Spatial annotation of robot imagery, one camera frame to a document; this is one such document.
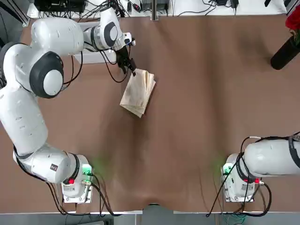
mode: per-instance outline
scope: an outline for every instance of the red object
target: red object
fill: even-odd
[[[287,17],[285,25],[294,31],[300,29],[300,5]]]
[[[259,184],[259,179],[258,179],[258,178],[255,178],[254,183],[255,183],[255,184]]]

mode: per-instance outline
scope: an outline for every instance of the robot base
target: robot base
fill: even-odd
[[[221,182],[223,182],[227,176],[224,174],[228,173],[232,167],[233,167],[232,163],[226,163],[223,167],[221,167],[221,174],[222,174]],[[226,182],[224,183],[224,186],[223,186],[223,192],[224,192],[225,200],[227,203],[243,203],[244,202],[245,197],[237,196],[235,193],[235,188],[236,187],[234,185],[233,175],[232,175],[232,173],[230,173],[228,175]],[[248,185],[248,193],[250,193],[250,194],[247,195],[246,202],[249,202],[249,200],[251,199],[253,190],[254,190],[254,184],[249,184]]]
[[[74,184],[61,184],[64,203],[91,203],[93,188],[89,184],[82,184],[82,181],[92,182],[92,177],[86,174],[93,173],[93,170],[86,157],[83,155],[77,156],[80,160],[80,168]]]

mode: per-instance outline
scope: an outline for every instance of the floor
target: floor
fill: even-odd
[[[105,217],[113,225],[229,225],[236,224],[232,217],[222,219],[219,215],[211,215],[209,218],[205,214],[173,214],[173,211],[160,206],[148,206],[144,209],[143,215],[126,215],[116,218]],[[262,218],[247,218],[243,225],[293,225],[298,224],[299,213],[269,213]],[[0,215],[1,225],[76,225],[97,221],[97,216],[93,218],[66,217],[59,214],[26,214],[26,215]]]

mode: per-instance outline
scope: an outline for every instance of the gray floor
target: gray floor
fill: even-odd
[[[1,0],[5,5],[8,7],[9,4],[7,0]],[[29,1],[28,0],[15,0],[16,4],[18,7],[23,11],[27,12]],[[3,21],[5,23],[5,27],[7,29],[7,35],[8,35],[8,40],[6,37],[6,31],[4,28],[3,21],[0,17],[0,38],[5,42],[18,42],[20,39],[20,35],[23,29],[22,23],[20,23],[18,20],[16,20],[14,17],[12,17],[9,13],[7,13],[5,10],[0,8],[0,13],[3,16]]]
[[[224,219],[220,215],[211,215],[209,218],[205,214],[173,214],[173,211],[160,206],[148,206],[142,215],[125,215],[112,218],[106,216],[102,220],[114,225],[229,225],[239,224],[233,217]],[[24,215],[0,215],[1,225],[76,225],[98,221],[97,216],[66,217],[60,214],[24,214]],[[299,213],[269,213],[261,218],[248,217],[244,225],[293,225],[299,224]]]

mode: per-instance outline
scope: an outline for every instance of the electronic equipment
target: electronic equipment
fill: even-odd
[[[225,6],[228,0],[216,0],[217,6]]]
[[[237,8],[239,5],[239,0],[230,0],[231,8]]]
[[[165,4],[169,6],[171,0],[157,0],[157,11],[163,11]],[[152,0],[141,0],[142,10],[152,9]]]
[[[42,12],[78,12],[85,9],[85,0],[35,0],[35,7]]]

